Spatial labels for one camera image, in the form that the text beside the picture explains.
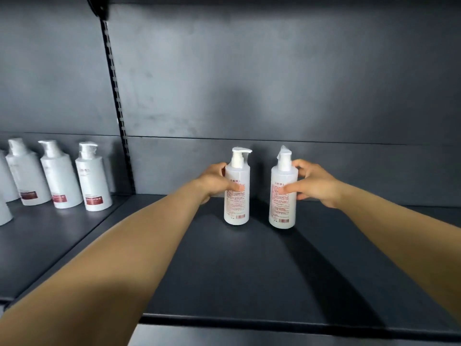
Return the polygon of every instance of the bottle cap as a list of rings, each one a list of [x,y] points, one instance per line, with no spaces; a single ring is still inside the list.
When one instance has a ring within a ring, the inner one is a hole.
[[[235,167],[236,169],[241,169],[245,162],[243,158],[243,153],[251,153],[251,149],[234,147],[232,148],[232,160],[230,161],[230,166]]]
[[[277,156],[279,160],[277,166],[280,171],[290,171],[291,170],[291,150],[282,146],[280,148],[279,155]]]
[[[96,149],[98,145],[94,142],[80,142],[78,144],[80,148],[80,158],[82,159],[94,159],[96,157]]]
[[[29,152],[22,138],[10,138],[8,144],[10,145],[10,153],[14,156],[26,155]]]
[[[55,140],[38,141],[45,150],[45,156],[54,159],[61,157],[64,153],[59,149],[58,142]]]

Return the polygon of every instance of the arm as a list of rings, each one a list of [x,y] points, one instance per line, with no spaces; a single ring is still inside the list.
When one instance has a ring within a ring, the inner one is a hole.
[[[303,180],[281,192],[301,192],[342,210],[435,301],[461,322],[461,229],[336,180],[317,164],[293,161]]]
[[[224,190],[226,163],[127,217],[9,309],[0,345],[126,345],[199,205]]]

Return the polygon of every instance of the bottle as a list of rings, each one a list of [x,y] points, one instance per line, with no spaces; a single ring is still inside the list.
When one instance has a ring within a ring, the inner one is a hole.
[[[247,223],[250,215],[250,167],[243,153],[252,150],[240,147],[232,148],[232,160],[226,165],[225,177],[232,182],[245,186],[243,192],[226,191],[224,193],[224,220],[231,225]]]
[[[279,188],[298,180],[298,169],[291,165],[291,151],[282,146],[279,162],[271,172],[271,204],[269,222],[276,228],[287,229],[296,221],[296,192],[279,194]]]
[[[51,200],[45,174],[37,154],[29,150],[22,138],[8,140],[10,153],[6,161],[24,205],[39,205]]]
[[[3,150],[0,150],[0,193],[7,203],[19,198],[19,192],[14,183],[13,175],[6,162]]]
[[[83,201],[71,157],[60,150],[55,140],[38,141],[45,154],[40,158],[55,207],[67,209]]]
[[[5,223],[11,221],[12,219],[13,215],[11,215],[11,211],[8,208],[8,205],[0,194],[0,226],[3,226]]]
[[[85,208],[88,211],[107,209],[112,205],[112,197],[107,186],[102,156],[96,155],[98,145],[94,142],[80,142],[79,147],[80,156],[75,163]]]

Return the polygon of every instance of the shampoo bottle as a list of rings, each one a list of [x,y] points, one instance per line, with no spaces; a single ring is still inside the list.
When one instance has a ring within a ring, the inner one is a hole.
[[[22,138],[8,140],[10,153],[6,161],[24,205],[39,205],[51,200],[45,174],[37,155],[30,151]]]
[[[279,188],[298,180],[298,169],[291,165],[291,151],[282,146],[277,166],[271,172],[269,222],[280,229],[291,228],[296,221],[296,192],[279,194]]]
[[[11,211],[8,208],[8,205],[0,194],[0,226],[11,221],[12,219],[13,215],[11,215]]]
[[[85,208],[88,211],[107,209],[112,205],[112,197],[107,186],[102,157],[96,155],[98,145],[94,142],[80,142],[79,146],[80,156],[75,163]]]
[[[72,208],[83,201],[71,158],[63,153],[55,140],[38,141],[45,150],[40,158],[55,207]]]
[[[13,180],[3,150],[0,150],[0,194],[7,203],[19,198],[19,192]]]
[[[245,186],[243,192],[226,191],[224,193],[224,220],[231,225],[243,225],[250,215],[250,167],[243,153],[252,150],[240,147],[232,148],[232,160],[225,168],[225,177],[232,182]]]

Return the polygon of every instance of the red label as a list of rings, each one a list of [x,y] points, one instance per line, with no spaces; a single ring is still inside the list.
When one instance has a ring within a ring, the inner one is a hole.
[[[66,198],[66,196],[53,196],[53,202],[55,202],[55,203],[66,203],[67,198]]]
[[[24,200],[37,199],[37,192],[21,192],[21,198]]]
[[[86,199],[87,205],[102,204],[102,197],[87,197],[85,199]]]

